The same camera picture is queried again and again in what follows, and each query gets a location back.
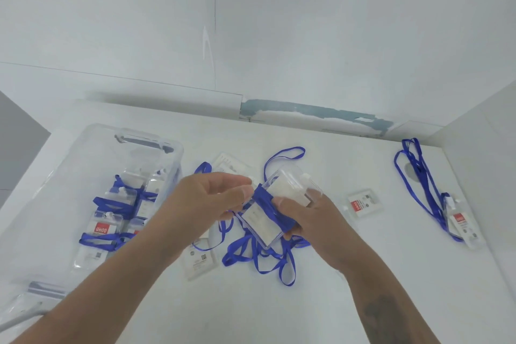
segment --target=right hand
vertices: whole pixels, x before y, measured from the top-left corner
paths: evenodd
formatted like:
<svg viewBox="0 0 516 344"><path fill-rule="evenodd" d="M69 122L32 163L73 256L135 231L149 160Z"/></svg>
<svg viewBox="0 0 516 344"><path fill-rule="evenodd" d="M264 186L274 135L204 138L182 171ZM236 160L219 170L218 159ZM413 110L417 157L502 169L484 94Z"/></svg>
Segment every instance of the right hand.
<svg viewBox="0 0 516 344"><path fill-rule="evenodd" d="M305 238L319 256L337 270L344 269L353 259L360 237L326 195L310 207L286 197L274 197L273 204L298 223L285 233L286 239L293 235Z"/></svg>

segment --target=white table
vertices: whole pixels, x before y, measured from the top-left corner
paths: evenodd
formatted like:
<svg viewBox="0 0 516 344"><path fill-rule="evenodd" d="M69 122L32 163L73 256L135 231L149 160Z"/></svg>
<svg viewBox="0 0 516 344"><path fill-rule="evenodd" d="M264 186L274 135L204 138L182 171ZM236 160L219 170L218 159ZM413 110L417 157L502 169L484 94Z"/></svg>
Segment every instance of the white table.
<svg viewBox="0 0 516 344"><path fill-rule="evenodd" d="M282 148L301 145L298 165L340 204L371 188L384 210L357 221L442 343L514 342L516 305L493 256L455 243L412 200L393 166L401 144L129 106L78 101L50 136L0 211L0 231L59 164L89 124L156 133L183 143L183 171L225 151L261 169ZM439 188L464 198L439 148L424 147ZM235 239L240 229L230 236ZM213 231L211 236L220 235ZM220 261L225 246L216 249ZM349 288L311 248L294 250L293 287L252 263L220 265L192 282L173 264L140 304L123 343L367 343Z"/></svg>

